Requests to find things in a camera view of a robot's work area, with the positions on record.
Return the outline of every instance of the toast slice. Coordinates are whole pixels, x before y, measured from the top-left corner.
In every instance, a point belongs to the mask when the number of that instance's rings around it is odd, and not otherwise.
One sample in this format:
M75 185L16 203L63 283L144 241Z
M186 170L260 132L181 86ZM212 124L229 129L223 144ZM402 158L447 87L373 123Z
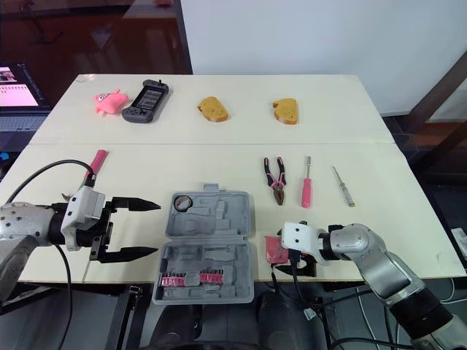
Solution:
M283 98L275 101L274 116L281 123L293 125L298 123L298 104L294 98Z
M214 96L206 97L198 105L198 109L210 122L218 123L227 120L228 114L224 106Z

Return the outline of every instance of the pink toy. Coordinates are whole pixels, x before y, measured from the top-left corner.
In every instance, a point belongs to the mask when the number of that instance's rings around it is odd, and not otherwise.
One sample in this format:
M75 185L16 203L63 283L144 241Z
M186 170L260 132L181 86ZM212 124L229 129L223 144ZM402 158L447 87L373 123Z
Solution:
M94 102L97 103L96 113L104 111L110 114L117 114L123 105L128 102L128 96L120 93L120 89L117 89L113 93L99 93L95 95Z

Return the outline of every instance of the tool case lid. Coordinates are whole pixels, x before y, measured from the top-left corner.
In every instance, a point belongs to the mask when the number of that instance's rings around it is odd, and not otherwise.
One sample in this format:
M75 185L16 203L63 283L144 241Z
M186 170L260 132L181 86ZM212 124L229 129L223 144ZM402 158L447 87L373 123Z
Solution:
M186 211L178 211L174 205L182 196L191 199ZM202 192L180 192L172 196L166 237L231 241L250 235L250 197L247 192L219 190L218 184L205 184Z

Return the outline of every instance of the pink handled pliers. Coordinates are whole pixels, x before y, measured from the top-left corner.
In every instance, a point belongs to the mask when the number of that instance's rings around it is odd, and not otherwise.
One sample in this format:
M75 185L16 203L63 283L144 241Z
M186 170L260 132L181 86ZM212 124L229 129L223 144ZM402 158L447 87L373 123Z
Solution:
M274 175L269 170L269 159L264 158L264 172L268 180L268 186L274 190L274 198L280 206L284 203L284 187L285 187L285 167L281 157L277 157L277 165L279 166L279 178L276 180Z

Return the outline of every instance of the tool case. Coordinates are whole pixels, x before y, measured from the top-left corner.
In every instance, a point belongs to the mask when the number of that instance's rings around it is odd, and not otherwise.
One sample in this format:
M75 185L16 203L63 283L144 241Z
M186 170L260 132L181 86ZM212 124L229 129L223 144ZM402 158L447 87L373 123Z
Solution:
M175 200L191 199L186 211ZM247 192L176 193L161 249L153 302L159 305L250 303L253 299L250 201Z

